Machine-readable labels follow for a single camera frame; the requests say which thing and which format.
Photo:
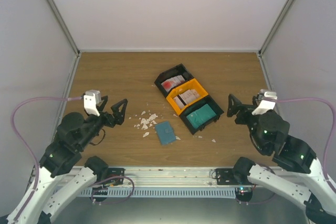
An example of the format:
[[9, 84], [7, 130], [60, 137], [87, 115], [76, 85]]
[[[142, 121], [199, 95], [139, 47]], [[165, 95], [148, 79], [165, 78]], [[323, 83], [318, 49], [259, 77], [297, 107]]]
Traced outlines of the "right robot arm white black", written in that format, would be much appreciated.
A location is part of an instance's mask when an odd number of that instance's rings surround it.
[[290, 124], [274, 110], [276, 102], [276, 93], [271, 91], [260, 91], [251, 105], [230, 94], [227, 116], [235, 116], [236, 124], [248, 127], [250, 140], [261, 155], [270, 156], [303, 184], [277, 176], [245, 157], [234, 165], [233, 180], [240, 185], [260, 185], [282, 196], [304, 210], [313, 223], [335, 223], [335, 182], [315, 151], [289, 134]]

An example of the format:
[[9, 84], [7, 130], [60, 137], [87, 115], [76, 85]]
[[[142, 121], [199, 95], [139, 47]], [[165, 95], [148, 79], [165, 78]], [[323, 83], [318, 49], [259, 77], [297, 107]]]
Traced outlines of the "blue leather card holder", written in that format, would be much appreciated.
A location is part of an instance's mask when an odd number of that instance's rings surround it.
[[176, 140], [174, 130], [168, 121], [161, 122], [155, 125], [155, 131], [161, 145], [168, 145]]

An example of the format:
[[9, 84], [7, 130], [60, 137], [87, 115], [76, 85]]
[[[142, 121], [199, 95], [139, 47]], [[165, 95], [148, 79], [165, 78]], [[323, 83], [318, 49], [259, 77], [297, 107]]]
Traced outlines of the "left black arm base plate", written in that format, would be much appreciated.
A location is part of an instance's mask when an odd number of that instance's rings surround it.
[[97, 179], [94, 185], [103, 185], [105, 187], [122, 185], [125, 169], [121, 167], [109, 167], [107, 171]]

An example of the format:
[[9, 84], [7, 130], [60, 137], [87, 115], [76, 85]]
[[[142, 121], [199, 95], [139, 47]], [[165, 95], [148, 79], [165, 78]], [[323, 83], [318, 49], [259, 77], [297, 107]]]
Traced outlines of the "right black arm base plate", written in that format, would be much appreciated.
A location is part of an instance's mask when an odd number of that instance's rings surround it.
[[211, 178], [216, 180], [217, 185], [226, 186], [251, 186], [245, 173], [234, 170], [233, 168], [216, 168], [211, 173]]

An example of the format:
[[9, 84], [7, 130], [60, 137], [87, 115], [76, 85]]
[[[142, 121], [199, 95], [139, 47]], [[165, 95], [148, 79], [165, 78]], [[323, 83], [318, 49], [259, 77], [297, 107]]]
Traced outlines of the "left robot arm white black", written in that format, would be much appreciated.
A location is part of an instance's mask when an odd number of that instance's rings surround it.
[[123, 171], [110, 174], [108, 164], [93, 156], [87, 159], [75, 177], [61, 189], [56, 189], [82, 158], [85, 148], [94, 145], [92, 140], [104, 127], [113, 128], [124, 122], [127, 99], [114, 104], [111, 113], [104, 110], [108, 97], [102, 97], [98, 90], [89, 90], [79, 99], [83, 100], [87, 117], [79, 112], [63, 117], [41, 159], [34, 160], [33, 182], [18, 206], [1, 217], [1, 223], [53, 223], [84, 189], [92, 187], [95, 194], [126, 179]]

